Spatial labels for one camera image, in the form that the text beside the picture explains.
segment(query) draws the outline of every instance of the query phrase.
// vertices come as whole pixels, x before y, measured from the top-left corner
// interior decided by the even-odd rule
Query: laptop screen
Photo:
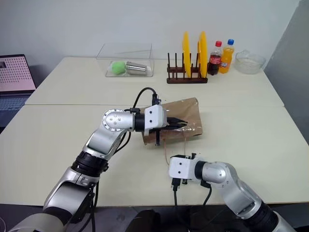
[[[0,92],[23,90],[35,90],[25,56],[0,56]]]

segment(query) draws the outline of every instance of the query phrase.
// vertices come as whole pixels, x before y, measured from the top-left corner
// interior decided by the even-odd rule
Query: brown paper bag
[[[192,137],[203,133],[202,122],[199,115],[198,101],[196,98],[189,98],[181,101],[173,101],[162,104],[167,110],[168,117],[176,117],[188,122],[187,126],[176,130],[161,130],[160,141],[169,139],[181,139]],[[155,133],[143,136],[145,144],[155,143]]]

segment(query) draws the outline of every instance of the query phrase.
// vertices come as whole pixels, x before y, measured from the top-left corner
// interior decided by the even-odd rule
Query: yellow plate
[[[189,33],[187,31],[183,34],[183,63],[187,76],[191,77]]]
[[[199,35],[199,41],[197,42],[198,62],[201,65],[201,75],[203,78],[207,74],[207,42],[206,33],[204,31]]]

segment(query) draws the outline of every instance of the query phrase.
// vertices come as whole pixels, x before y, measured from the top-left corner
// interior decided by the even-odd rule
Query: laptop
[[[9,124],[35,89],[25,55],[0,56],[0,128]]]

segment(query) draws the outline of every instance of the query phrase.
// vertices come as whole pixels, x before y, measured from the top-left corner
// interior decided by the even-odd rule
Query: orange soda bottle
[[[229,39],[227,41],[227,46],[223,48],[223,55],[221,56],[221,65],[219,67],[220,73],[227,73],[232,62],[232,55],[234,52],[234,40]]]

